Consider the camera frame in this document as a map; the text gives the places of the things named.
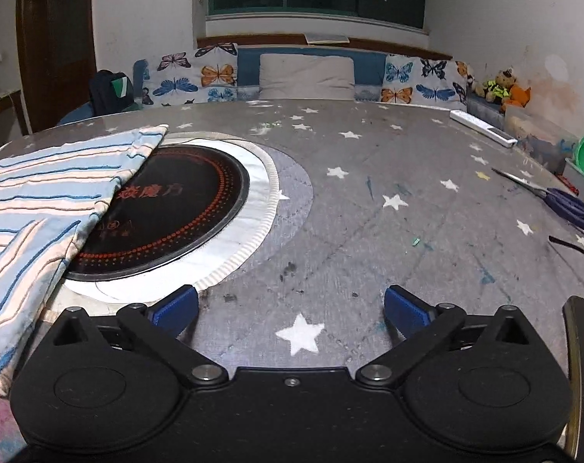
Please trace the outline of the blue handled scissors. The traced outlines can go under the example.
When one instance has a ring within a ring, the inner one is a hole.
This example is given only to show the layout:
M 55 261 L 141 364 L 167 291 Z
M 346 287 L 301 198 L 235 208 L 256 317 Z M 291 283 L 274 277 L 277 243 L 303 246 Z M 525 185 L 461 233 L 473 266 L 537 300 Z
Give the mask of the blue handled scissors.
M 569 224 L 584 232 L 584 202 L 576 196 L 559 188 L 546 188 L 537 185 L 518 178 L 509 172 L 500 171 L 494 167 L 492 168 L 492 171 L 530 191 L 532 194 L 542 199 L 545 205 L 552 209 L 555 214 L 559 215 L 560 218 L 568 221 Z

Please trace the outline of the left butterfly pillow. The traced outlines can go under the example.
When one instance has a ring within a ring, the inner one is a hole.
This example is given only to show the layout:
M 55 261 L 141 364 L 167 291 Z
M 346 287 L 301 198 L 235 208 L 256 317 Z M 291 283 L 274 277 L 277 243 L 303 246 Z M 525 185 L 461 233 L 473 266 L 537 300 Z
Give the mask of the left butterfly pillow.
M 224 103 L 238 98 L 239 49 L 223 42 L 151 56 L 134 66 L 134 87 L 144 108 Z

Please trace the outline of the book on window ledge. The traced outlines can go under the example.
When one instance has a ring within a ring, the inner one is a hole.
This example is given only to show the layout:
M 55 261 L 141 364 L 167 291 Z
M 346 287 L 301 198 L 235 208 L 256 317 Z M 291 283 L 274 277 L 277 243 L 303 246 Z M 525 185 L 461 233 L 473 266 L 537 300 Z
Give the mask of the book on window ledge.
M 311 46 L 349 44 L 349 38 L 346 35 L 332 35 L 319 34 L 318 32 L 306 32 L 304 37 L 307 44 Z

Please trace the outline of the blue sofa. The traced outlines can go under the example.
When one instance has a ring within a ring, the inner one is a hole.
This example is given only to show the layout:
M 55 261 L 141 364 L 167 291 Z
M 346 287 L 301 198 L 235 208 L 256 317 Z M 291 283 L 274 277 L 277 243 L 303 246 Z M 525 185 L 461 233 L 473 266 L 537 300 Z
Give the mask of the blue sofa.
M 120 85 L 131 106 L 239 100 L 368 100 L 464 109 L 472 69 L 456 60 L 343 49 L 255 48 L 224 42 L 139 60 Z

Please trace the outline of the black round induction cooktop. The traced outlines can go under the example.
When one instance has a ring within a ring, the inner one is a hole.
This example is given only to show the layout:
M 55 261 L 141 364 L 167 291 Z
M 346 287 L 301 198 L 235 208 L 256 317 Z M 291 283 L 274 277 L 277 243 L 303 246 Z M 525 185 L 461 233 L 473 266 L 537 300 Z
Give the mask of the black round induction cooktop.
M 115 194 L 66 277 L 127 278 L 198 249 L 236 217 L 249 184 L 247 169 L 220 149 L 158 147 Z

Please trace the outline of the teddy bear toy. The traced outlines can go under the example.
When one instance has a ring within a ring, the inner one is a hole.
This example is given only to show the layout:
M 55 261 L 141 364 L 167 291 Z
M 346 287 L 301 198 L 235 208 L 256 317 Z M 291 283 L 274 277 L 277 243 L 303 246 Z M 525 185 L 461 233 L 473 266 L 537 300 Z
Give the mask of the teddy bear toy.
M 493 79 L 488 79 L 482 84 L 477 84 L 474 92 L 487 103 L 502 105 L 505 99 L 511 96 L 511 90 L 515 86 L 517 78 L 512 68 L 501 70 Z

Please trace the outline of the beige plain pillow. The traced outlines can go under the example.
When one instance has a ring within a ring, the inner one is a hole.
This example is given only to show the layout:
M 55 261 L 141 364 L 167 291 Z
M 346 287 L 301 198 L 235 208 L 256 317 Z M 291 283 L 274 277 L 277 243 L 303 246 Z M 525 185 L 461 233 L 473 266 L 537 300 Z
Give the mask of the beige plain pillow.
M 345 56 L 264 53 L 260 99 L 355 99 L 354 61 Z

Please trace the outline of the dark wooden door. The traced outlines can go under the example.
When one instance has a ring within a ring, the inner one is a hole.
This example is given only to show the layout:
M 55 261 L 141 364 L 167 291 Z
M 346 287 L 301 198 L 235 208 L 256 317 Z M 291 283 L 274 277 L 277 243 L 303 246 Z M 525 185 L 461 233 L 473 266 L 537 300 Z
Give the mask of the dark wooden door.
M 52 128 L 87 103 L 96 70 L 91 0 L 17 0 L 16 32 L 30 128 Z

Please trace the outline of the dark wooden desk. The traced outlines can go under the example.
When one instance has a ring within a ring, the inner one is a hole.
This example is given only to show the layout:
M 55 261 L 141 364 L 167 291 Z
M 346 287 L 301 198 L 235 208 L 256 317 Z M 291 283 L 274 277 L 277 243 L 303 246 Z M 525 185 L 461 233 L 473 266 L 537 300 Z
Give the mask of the dark wooden desk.
M 15 90 L 0 94 L 0 147 L 29 135 L 22 103 L 22 92 Z

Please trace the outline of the dark backpack with green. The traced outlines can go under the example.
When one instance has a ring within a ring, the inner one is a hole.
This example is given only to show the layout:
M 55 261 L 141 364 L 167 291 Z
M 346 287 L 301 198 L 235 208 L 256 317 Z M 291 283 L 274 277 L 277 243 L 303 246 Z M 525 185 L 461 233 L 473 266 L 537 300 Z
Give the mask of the dark backpack with green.
M 134 89 L 123 72 L 100 70 L 89 81 L 89 99 L 95 116 L 123 112 L 134 105 Z

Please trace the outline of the grey star tablecloth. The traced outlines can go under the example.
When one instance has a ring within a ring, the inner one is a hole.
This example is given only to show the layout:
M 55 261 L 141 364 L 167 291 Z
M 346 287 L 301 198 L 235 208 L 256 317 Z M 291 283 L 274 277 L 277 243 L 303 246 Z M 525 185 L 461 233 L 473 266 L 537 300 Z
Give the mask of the grey star tablecloth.
M 584 462 L 584 233 L 492 168 L 554 182 L 445 111 L 247 101 L 91 118 L 0 158 L 146 125 L 234 156 L 236 217 L 111 281 L 61 280 L 0 399 L 0 462 Z M 181 286 L 177 340 L 228 373 L 185 385 L 116 313 Z M 395 387 L 356 381 L 403 336 L 389 286 L 467 313 Z

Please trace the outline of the clear plastic storage box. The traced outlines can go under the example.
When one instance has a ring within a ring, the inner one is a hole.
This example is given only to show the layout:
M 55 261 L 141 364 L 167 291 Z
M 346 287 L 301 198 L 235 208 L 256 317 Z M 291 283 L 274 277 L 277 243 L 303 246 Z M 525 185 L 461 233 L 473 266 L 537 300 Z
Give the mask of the clear plastic storage box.
M 562 174 L 577 147 L 576 136 L 519 106 L 506 107 L 503 129 L 518 140 L 519 149 L 553 174 Z

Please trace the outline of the white remote control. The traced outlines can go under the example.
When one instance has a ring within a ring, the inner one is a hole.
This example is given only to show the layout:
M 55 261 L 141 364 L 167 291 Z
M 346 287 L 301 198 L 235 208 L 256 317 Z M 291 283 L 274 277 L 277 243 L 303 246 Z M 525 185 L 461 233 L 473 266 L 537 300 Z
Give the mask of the white remote control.
M 474 132 L 483 135 L 486 138 L 493 140 L 494 142 L 500 144 L 503 147 L 510 149 L 515 146 L 518 142 L 516 138 L 505 131 L 499 130 L 499 128 L 493 127 L 492 124 L 487 123 L 467 112 L 462 110 L 452 110 L 450 113 L 450 118 L 467 128 L 471 128 Z

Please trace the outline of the butterfly pillow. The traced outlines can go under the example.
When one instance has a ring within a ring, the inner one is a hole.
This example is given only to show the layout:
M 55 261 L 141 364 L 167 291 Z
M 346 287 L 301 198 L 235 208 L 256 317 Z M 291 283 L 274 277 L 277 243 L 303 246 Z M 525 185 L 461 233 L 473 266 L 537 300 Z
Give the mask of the butterfly pillow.
M 386 56 L 381 103 L 464 110 L 472 73 L 467 63 Z
M 134 66 L 134 87 L 144 108 L 224 103 L 238 98 L 239 49 L 223 42 L 151 56 Z

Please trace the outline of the right butterfly pillow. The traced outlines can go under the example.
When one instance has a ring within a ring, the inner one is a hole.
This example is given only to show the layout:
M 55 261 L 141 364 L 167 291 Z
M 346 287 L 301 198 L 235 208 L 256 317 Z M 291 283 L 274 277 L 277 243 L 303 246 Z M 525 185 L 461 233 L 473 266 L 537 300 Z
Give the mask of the right butterfly pillow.
M 464 110 L 472 73 L 467 63 L 386 56 L 381 103 Z

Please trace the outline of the orange plush toy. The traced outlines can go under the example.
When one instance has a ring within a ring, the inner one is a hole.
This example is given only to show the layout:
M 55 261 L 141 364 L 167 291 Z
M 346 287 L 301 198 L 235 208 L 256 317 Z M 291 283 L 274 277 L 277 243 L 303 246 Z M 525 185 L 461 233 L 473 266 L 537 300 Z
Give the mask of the orange plush toy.
M 505 113 L 508 106 L 518 106 L 518 108 L 525 108 L 532 99 L 532 88 L 523 89 L 519 84 L 515 83 L 508 93 L 508 97 L 502 99 L 500 112 Z

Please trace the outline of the blue white striped shirt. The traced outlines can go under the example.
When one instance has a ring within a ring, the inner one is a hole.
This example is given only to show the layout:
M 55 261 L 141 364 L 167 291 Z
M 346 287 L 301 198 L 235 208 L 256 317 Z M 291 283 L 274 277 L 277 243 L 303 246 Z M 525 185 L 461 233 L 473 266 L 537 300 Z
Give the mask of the blue white striped shirt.
M 166 132 L 146 125 L 0 160 L 0 397 L 70 262 Z

